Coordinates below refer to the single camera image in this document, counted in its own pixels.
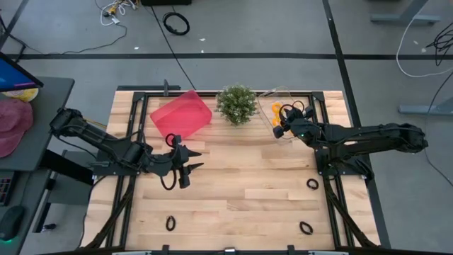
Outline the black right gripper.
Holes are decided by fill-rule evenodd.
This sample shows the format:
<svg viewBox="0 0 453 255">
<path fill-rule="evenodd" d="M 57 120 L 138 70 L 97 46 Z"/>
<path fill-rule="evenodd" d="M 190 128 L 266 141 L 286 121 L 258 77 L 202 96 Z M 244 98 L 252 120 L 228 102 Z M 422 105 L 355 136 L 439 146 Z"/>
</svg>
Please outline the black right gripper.
<svg viewBox="0 0 453 255">
<path fill-rule="evenodd" d="M 276 139 L 283 137 L 286 132 L 291 132 L 293 137 L 310 146 L 321 137 L 321 128 L 310 121 L 314 116 L 314 109 L 311 106 L 301 110 L 294 105 L 284 104 L 277 114 L 280 122 L 273 128 Z"/>
</svg>

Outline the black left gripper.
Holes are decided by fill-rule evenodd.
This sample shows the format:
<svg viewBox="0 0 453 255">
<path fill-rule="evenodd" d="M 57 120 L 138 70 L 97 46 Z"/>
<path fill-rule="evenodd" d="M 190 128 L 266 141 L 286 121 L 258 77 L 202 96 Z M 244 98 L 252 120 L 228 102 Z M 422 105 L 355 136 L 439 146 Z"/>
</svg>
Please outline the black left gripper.
<svg viewBox="0 0 453 255">
<path fill-rule="evenodd" d="M 194 152 L 188 149 L 185 145 L 182 145 L 182 137 L 180 135 L 168 134 L 165 141 L 171 138 L 171 143 L 168 145 L 172 148 L 169 153 L 157 155 L 157 159 L 154 160 L 153 173 L 157 174 L 161 180 L 161 185 L 165 190 L 172 190 L 176 186 L 176 172 L 180 174 L 178 180 L 179 187 L 181 189 L 187 188 L 190 185 L 189 174 L 196 168 L 203 165 L 203 163 L 189 164 L 189 158 L 199 157 L 202 154 Z M 173 183 L 167 186 L 164 182 L 164 177 L 170 172 L 173 172 Z"/>
</svg>

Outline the clear plastic bin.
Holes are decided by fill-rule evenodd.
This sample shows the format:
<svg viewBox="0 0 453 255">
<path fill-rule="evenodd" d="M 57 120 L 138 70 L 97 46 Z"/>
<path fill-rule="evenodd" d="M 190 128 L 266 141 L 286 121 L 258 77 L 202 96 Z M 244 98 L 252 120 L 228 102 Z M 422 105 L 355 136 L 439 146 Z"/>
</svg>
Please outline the clear plastic bin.
<svg viewBox="0 0 453 255">
<path fill-rule="evenodd" d="M 297 108 L 303 109 L 311 105 L 311 93 L 307 91 L 290 91 L 286 86 L 279 86 L 269 91 L 264 91 L 258 97 L 258 111 L 261 120 L 270 134 L 270 138 L 278 145 L 290 143 L 294 137 L 291 132 L 286 132 L 285 135 L 276 139 L 273 134 L 273 118 L 279 118 L 272 111 L 272 104 L 279 102 L 282 105 L 290 104 Z"/>
</svg>

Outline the pink translucent plastic bin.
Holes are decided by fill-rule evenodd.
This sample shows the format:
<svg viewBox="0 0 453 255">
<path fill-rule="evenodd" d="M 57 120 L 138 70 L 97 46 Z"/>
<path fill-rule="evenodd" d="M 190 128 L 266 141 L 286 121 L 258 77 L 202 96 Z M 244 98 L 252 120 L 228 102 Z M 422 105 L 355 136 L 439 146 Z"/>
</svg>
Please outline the pink translucent plastic bin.
<svg viewBox="0 0 453 255">
<path fill-rule="evenodd" d="M 165 140 L 167 135 L 174 134 L 185 140 L 212 120 L 212 111 L 194 90 L 169 97 L 153 97 L 149 102 L 147 138 Z"/>
</svg>

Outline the artificial plant in black pot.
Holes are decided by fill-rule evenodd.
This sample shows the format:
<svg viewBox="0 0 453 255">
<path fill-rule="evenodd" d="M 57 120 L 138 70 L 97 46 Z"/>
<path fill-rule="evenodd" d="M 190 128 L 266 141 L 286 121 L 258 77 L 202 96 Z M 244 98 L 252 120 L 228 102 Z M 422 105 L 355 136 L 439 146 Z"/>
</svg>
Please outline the artificial plant in black pot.
<svg viewBox="0 0 453 255">
<path fill-rule="evenodd" d="M 233 126 L 248 123 L 258 113 L 256 93 L 241 84 L 226 86 L 216 100 L 216 111 Z"/>
</svg>

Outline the grey desk foot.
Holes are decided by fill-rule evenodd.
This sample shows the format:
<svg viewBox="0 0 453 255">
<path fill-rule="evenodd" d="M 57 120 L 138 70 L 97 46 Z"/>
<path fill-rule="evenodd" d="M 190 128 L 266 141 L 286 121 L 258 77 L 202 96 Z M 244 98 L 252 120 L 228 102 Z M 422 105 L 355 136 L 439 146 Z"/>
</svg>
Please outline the grey desk foot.
<svg viewBox="0 0 453 255">
<path fill-rule="evenodd" d="M 431 26 L 439 22 L 439 16 L 422 15 L 421 11 L 425 7 L 428 0 L 412 0 L 405 11 L 400 14 L 372 14 L 371 22 L 375 23 L 393 23 L 397 25 L 427 25 Z"/>
<path fill-rule="evenodd" d="M 450 115 L 453 116 L 453 97 L 437 105 L 400 105 L 398 112 L 413 115 Z"/>
</svg>

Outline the black operator desk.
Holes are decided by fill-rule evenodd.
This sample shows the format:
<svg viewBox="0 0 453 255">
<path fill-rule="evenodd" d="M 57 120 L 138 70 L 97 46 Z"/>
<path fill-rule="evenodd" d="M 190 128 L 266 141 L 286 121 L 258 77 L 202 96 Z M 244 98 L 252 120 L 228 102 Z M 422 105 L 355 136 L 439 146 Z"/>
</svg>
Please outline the black operator desk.
<svg viewBox="0 0 453 255">
<path fill-rule="evenodd" d="M 51 139 L 50 122 L 65 107 L 75 81 L 71 78 L 40 76 L 44 86 L 31 101 L 33 125 L 14 152 L 0 159 L 0 171 L 34 171 Z"/>
</svg>

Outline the black floor box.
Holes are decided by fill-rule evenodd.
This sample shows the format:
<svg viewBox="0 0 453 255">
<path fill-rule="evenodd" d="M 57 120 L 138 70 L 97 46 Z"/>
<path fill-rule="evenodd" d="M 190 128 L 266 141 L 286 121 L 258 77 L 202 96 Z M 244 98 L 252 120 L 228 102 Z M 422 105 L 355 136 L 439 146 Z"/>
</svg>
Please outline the black floor box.
<svg viewBox="0 0 453 255">
<path fill-rule="evenodd" d="M 144 6 L 191 5 L 193 0 L 140 0 Z"/>
</svg>

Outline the black keyboard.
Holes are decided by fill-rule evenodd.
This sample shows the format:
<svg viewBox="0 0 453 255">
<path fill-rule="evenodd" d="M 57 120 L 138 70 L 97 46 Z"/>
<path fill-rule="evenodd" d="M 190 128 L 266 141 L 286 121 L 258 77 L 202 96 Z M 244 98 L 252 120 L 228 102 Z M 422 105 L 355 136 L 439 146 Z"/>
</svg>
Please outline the black keyboard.
<svg viewBox="0 0 453 255">
<path fill-rule="evenodd" d="M 0 171 L 0 207 L 7 206 L 15 182 L 13 171 Z"/>
</svg>

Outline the black computer mouse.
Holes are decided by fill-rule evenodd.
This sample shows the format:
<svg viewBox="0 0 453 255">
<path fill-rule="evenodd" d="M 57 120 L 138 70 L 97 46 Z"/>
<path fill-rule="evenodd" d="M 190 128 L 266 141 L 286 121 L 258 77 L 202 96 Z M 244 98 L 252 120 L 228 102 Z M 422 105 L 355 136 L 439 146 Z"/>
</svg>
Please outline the black computer mouse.
<svg viewBox="0 0 453 255">
<path fill-rule="evenodd" d="M 8 241 L 18 234 L 24 215 L 25 208 L 22 205 L 13 206 L 5 212 L 0 219 L 0 240 Z"/>
</svg>

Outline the operator computer monitor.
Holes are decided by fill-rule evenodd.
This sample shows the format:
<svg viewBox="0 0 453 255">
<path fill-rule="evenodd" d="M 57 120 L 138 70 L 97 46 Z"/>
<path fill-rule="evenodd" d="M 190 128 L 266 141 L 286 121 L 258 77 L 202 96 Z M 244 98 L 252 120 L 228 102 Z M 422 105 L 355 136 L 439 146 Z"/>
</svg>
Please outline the operator computer monitor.
<svg viewBox="0 0 453 255">
<path fill-rule="evenodd" d="M 42 88 L 44 84 L 0 52 L 0 92 Z"/>
</svg>

